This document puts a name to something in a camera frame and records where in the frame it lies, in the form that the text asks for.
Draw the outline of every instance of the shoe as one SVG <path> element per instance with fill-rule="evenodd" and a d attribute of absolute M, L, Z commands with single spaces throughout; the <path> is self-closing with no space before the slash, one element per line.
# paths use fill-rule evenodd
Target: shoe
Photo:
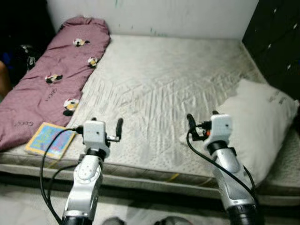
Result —
<path fill-rule="evenodd" d="M 102 225 L 126 225 L 126 223 L 118 217 L 112 217 L 104 221 Z"/>
<path fill-rule="evenodd" d="M 154 225 L 193 225 L 193 224 L 181 217 L 167 217 L 160 221 L 157 221 Z"/>

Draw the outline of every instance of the black cable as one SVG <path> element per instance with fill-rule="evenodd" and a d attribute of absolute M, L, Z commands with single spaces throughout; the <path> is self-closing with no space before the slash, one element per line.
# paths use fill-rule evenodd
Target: black cable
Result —
<path fill-rule="evenodd" d="M 244 170 L 246 171 L 246 173 L 247 173 L 247 175 L 248 175 L 248 177 L 249 177 L 249 179 L 250 179 L 250 181 L 251 181 L 251 185 L 252 185 L 252 192 L 253 192 L 253 194 L 255 195 L 255 183 L 254 183 L 254 180 L 253 180 L 253 178 L 252 178 L 252 176 L 251 176 L 251 173 L 249 172 L 249 170 L 244 166 Z"/>
<path fill-rule="evenodd" d="M 51 143 L 49 144 L 48 148 L 46 149 L 44 155 L 43 155 L 43 158 L 42 158 L 42 163 L 41 163 L 41 167 L 40 167 L 40 171 L 39 171 L 39 184 L 40 184 L 40 191 L 41 191 L 41 194 L 42 194 L 42 197 L 46 203 L 46 205 L 48 206 L 49 210 L 51 211 L 51 213 L 53 214 L 53 216 L 55 217 L 56 221 L 58 222 L 58 224 L 61 224 L 62 223 L 62 220 L 61 218 L 57 215 L 57 213 L 55 212 L 53 206 L 51 205 L 50 202 L 48 202 L 48 199 L 47 199 L 47 196 L 45 194 L 45 189 L 44 189 L 44 184 L 43 184 L 43 169 L 44 169 L 44 164 L 45 164 L 45 158 L 46 158 L 46 155 L 47 155 L 47 152 L 49 151 L 51 145 L 55 142 L 55 140 L 58 138 L 58 136 L 67 131 L 67 130 L 71 130 L 71 131 L 76 131 L 75 129 L 73 128 L 67 128 L 67 129 L 64 129 L 62 131 L 60 131 L 56 136 L 55 138 L 51 141 Z"/>
<path fill-rule="evenodd" d="M 60 168 L 58 171 L 55 172 L 55 174 L 52 176 L 51 180 L 49 181 L 49 185 L 48 185 L 48 192 L 47 192 L 47 199 L 48 199 L 48 202 L 52 205 L 51 203 L 51 190 L 52 190 L 52 185 L 53 185 L 53 182 L 55 180 L 55 177 L 57 176 L 57 174 L 59 174 L 61 171 L 63 170 L 66 170 L 66 169 L 70 169 L 70 168 L 73 168 L 73 167 L 76 167 L 78 164 L 76 165 L 68 165 L 68 166 L 65 166 L 63 168 Z"/>
<path fill-rule="evenodd" d="M 214 162 L 213 160 L 211 160 L 210 158 L 208 158 L 207 156 L 205 156 L 204 154 L 198 152 L 190 143 L 189 141 L 189 134 L 191 134 L 191 131 L 195 129 L 195 127 L 190 128 L 187 132 L 187 145 L 190 147 L 190 149 L 196 153 L 197 155 L 199 155 L 200 157 L 204 158 L 206 161 L 208 161 L 209 163 L 213 164 L 215 167 L 217 167 L 218 169 L 222 170 L 224 173 L 226 173 L 228 176 L 230 176 L 232 179 L 234 179 L 236 182 L 238 182 L 243 188 L 245 188 L 246 191 L 249 192 L 249 194 L 251 194 L 251 196 L 253 197 L 253 199 L 255 201 L 257 201 L 256 196 L 253 194 L 253 192 L 251 191 L 250 188 L 247 187 L 246 184 L 244 184 L 239 178 L 237 178 L 236 176 L 234 176 L 231 172 L 229 172 L 228 170 L 226 170 L 224 167 L 220 166 L 218 163 Z"/>

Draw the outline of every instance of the cartoon print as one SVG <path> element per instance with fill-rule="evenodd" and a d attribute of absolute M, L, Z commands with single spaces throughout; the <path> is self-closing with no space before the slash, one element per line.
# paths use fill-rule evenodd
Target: cartoon print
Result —
<path fill-rule="evenodd" d="M 66 110 L 63 112 L 63 114 L 65 116 L 72 116 L 78 104 L 79 104 L 78 99 L 74 99 L 74 98 L 67 99 L 64 103 L 64 107 Z"/>
<path fill-rule="evenodd" d="M 59 81 L 61 79 L 62 79 L 62 75 L 57 75 L 57 74 L 53 74 L 53 75 L 45 77 L 46 83 L 53 83 L 53 82 Z"/>
<path fill-rule="evenodd" d="M 95 68 L 97 65 L 98 59 L 96 57 L 90 57 L 88 59 L 89 67 L 90 68 Z"/>
<path fill-rule="evenodd" d="M 82 46 L 82 45 L 87 44 L 87 43 L 90 43 L 90 41 L 88 41 L 88 40 L 84 41 L 80 38 L 75 38 L 73 40 L 73 45 L 75 45 L 76 47 Z"/>

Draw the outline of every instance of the pillow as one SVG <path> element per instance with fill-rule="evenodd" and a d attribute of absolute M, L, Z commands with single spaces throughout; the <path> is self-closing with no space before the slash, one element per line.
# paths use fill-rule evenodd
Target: pillow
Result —
<path fill-rule="evenodd" d="M 229 147 L 251 172 L 256 184 L 267 176 L 285 135 L 297 115 L 299 102 L 267 85 L 241 80 L 237 95 L 228 98 L 217 111 L 232 117 Z M 180 142 L 186 144 L 186 134 Z M 204 151 L 203 142 L 193 142 Z"/>

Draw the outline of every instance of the tiled floor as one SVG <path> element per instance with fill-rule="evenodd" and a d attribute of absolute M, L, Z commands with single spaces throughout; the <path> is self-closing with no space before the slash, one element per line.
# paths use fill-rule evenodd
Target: tiled floor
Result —
<path fill-rule="evenodd" d="M 68 196 L 67 192 L 53 191 L 52 204 L 59 215 Z M 194 225 L 229 225 L 220 212 L 151 204 L 112 197 L 101 197 L 97 206 L 95 225 L 118 216 L 128 225 L 152 225 L 167 216 L 180 216 Z M 300 220 L 267 217 L 267 225 L 298 225 Z M 56 225 L 39 189 L 0 184 L 0 224 L 3 225 Z"/>

